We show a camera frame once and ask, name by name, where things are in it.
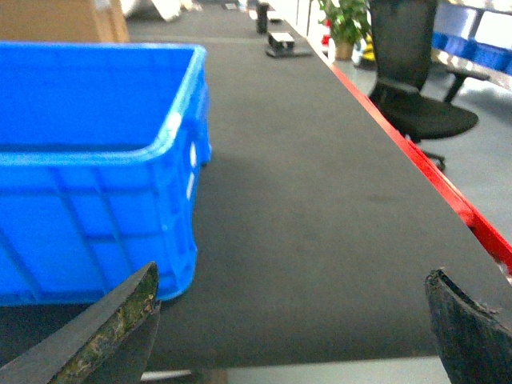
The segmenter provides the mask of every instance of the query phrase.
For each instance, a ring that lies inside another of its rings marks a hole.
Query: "plant pot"
[[[348,42],[337,42],[336,43],[336,59],[337,60],[350,60],[352,58],[352,51],[354,50],[354,44]]]

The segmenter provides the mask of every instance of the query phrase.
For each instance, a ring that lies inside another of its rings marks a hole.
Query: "chair backrest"
[[[370,0],[378,78],[421,89],[430,68],[438,0]]]

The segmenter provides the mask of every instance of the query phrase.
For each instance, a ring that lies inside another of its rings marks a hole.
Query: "shelf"
[[[512,0],[443,0],[454,6],[466,6],[476,10],[488,10],[500,14],[512,14]]]
[[[445,64],[446,66],[451,66],[453,68],[474,70],[477,72],[488,74],[490,76],[489,82],[492,82],[497,86],[505,88],[506,90],[512,90],[512,76],[504,74],[503,72],[498,72],[496,70],[480,66],[479,64],[471,62],[470,60],[453,56],[452,54],[448,54],[447,52],[444,52],[442,50],[432,49],[432,60],[434,62],[440,62],[442,64]]]

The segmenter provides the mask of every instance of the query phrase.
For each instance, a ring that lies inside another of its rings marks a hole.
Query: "green leaves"
[[[330,36],[334,42],[355,44],[370,32],[368,5],[365,0],[317,0],[320,10],[330,20]]]

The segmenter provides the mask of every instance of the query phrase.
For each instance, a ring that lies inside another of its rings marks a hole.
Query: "black mat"
[[[491,258],[318,58],[267,57],[255,23],[220,6],[130,32],[209,51],[197,273],[162,308],[149,369],[435,354],[423,282],[440,266],[509,313]],[[0,309],[2,360],[80,309]]]

